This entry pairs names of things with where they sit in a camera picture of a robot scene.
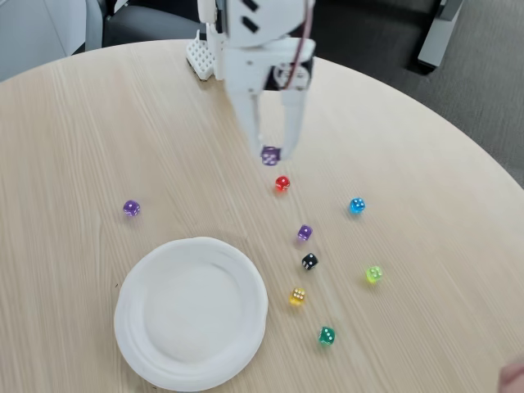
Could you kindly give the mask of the person's left hand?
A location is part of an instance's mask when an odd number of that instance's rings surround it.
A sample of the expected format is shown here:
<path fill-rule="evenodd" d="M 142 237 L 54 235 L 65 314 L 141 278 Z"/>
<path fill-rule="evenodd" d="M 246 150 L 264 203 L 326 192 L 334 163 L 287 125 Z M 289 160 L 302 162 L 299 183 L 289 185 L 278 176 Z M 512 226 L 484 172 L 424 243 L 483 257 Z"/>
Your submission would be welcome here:
<path fill-rule="evenodd" d="M 498 393 L 524 393 L 524 359 L 522 356 L 500 369 Z"/>

